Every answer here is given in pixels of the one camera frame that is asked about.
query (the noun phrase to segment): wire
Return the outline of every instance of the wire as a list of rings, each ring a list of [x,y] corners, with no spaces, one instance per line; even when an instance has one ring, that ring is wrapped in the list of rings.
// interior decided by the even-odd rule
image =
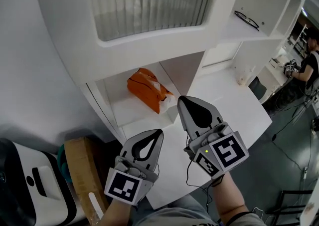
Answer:
[[[214,181],[212,181],[211,185],[213,187],[216,187],[217,185],[220,185],[221,182],[223,181],[225,175],[221,175],[220,177],[218,177],[217,179],[215,179]]]
[[[191,161],[189,162],[189,164],[188,164],[188,167],[187,167],[187,171],[186,171],[186,173],[187,173],[186,184],[187,184],[188,186],[201,188],[202,191],[207,195],[206,211],[207,211],[207,213],[209,213],[209,212],[208,212],[208,205],[213,201],[213,198],[212,198],[211,195],[209,194],[208,189],[209,189],[209,187],[211,186],[212,183],[211,183],[210,185],[208,185],[208,187],[206,187],[206,188],[203,188],[203,187],[197,186],[197,185],[188,184],[188,178],[189,178],[188,170],[189,170],[189,167],[190,167],[190,165],[191,165],[192,162],[193,162],[193,161],[191,160]]]
[[[285,154],[285,156],[286,156],[290,161],[292,161],[293,163],[295,163],[301,172],[303,171],[303,170],[301,169],[301,167],[297,164],[297,162],[294,161],[293,159],[291,159],[291,158],[284,152],[284,150],[283,150],[281,147],[279,147],[274,141],[273,141],[272,143],[273,143],[279,150],[281,150],[282,153]]]
[[[263,219],[263,215],[264,215],[264,210],[261,210],[261,209],[259,209],[258,207],[254,207],[254,208],[253,208],[253,211],[252,211],[253,213],[256,213],[256,212],[254,211],[255,209],[261,211],[261,217],[260,217],[260,219],[262,220],[262,219]]]
[[[303,102],[301,102],[300,104],[294,105],[294,106],[292,106],[292,107],[289,107],[288,109],[285,109],[285,107],[284,107],[284,109],[282,109],[282,111],[288,111],[288,110],[290,110],[290,109],[292,109],[292,108],[298,107],[298,106],[300,106],[300,105],[302,105],[302,104],[308,102],[308,101],[311,100],[311,99],[312,99],[312,98],[309,98],[308,100],[303,101]]]
[[[284,86],[285,86],[285,84],[287,83],[288,80],[289,80],[289,79],[287,79],[286,82],[284,83],[283,88],[280,90],[280,93],[278,94],[278,97],[276,98],[276,101],[275,101],[276,107],[280,110],[279,112],[281,112],[283,109],[285,109],[285,108],[288,106],[288,105],[286,105],[283,109],[280,109],[280,108],[278,107],[278,105],[277,105],[277,100],[278,100],[278,98],[280,97],[281,93],[283,92]]]
[[[274,141],[277,137],[277,135],[284,130],[284,128],[286,128],[288,126],[289,123],[291,123],[294,119],[297,118],[297,116],[299,116],[299,114],[303,111],[303,109],[294,117],[292,118],[281,130],[279,130],[276,134],[273,135],[272,141]]]

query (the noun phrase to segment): orange package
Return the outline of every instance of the orange package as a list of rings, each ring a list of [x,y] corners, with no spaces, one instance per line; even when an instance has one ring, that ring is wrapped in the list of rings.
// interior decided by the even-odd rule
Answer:
[[[176,104],[174,95],[145,68],[140,68],[128,79],[128,89],[158,114]]]

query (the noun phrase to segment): bracelet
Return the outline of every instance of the bracelet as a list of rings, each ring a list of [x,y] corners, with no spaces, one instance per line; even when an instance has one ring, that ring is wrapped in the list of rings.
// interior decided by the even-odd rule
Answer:
[[[221,184],[223,181],[224,175],[218,177],[215,181],[211,183],[212,187],[216,187],[217,185]]]

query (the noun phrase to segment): white desk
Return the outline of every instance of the white desk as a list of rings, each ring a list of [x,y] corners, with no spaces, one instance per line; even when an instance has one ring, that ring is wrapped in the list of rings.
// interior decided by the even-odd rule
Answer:
[[[267,88],[266,93],[259,100],[260,103],[264,103],[278,88],[284,85],[288,80],[288,78],[284,75],[282,68],[274,68],[269,62],[258,74],[258,78],[260,83]]]
[[[273,77],[277,80],[278,84],[280,86],[284,85],[287,81],[287,77],[285,76],[284,72],[283,72],[283,68],[282,67],[276,67],[274,68],[271,63],[267,63],[266,64],[266,68],[268,69],[268,71],[273,75]]]
[[[190,96],[212,103],[224,121],[238,130],[249,148],[271,124],[271,119],[248,87],[239,86],[231,69],[224,69],[198,78]],[[189,158],[183,151],[187,133],[178,117],[172,126],[163,129],[164,142],[159,156],[159,179],[147,195],[154,209],[167,205],[196,187],[186,185],[186,170]],[[188,183],[202,186],[210,177],[197,164],[189,169]]]

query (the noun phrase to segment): floor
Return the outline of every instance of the floor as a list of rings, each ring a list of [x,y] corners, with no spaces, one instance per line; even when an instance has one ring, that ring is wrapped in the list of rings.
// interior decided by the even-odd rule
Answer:
[[[250,157],[231,171],[231,175],[241,190],[248,209],[252,210],[258,207],[267,211],[276,207],[277,200],[282,190],[299,190],[305,186],[305,190],[312,190],[318,178],[319,171],[319,142],[317,136],[311,133],[311,120],[315,113],[311,107],[301,116],[293,125],[290,123],[280,134],[277,135],[275,143],[281,147],[287,155],[293,159],[298,166],[304,170],[309,169],[307,178],[301,184],[301,175],[298,166],[290,161],[285,154],[277,148],[272,142],[274,133],[283,128],[292,118],[295,108],[288,111],[282,111],[272,120],[273,123],[265,133],[249,149]],[[311,141],[311,159],[310,159],[310,141]],[[201,189],[191,193],[204,207],[207,197]],[[297,196],[285,199],[284,203],[293,205],[298,200]],[[307,196],[303,197],[303,205],[307,201]],[[209,214],[214,220],[218,220],[214,203],[209,205]],[[263,215],[263,221],[269,215]],[[271,225],[273,217],[266,222]],[[283,224],[291,220],[291,215],[280,217],[279,223]]]

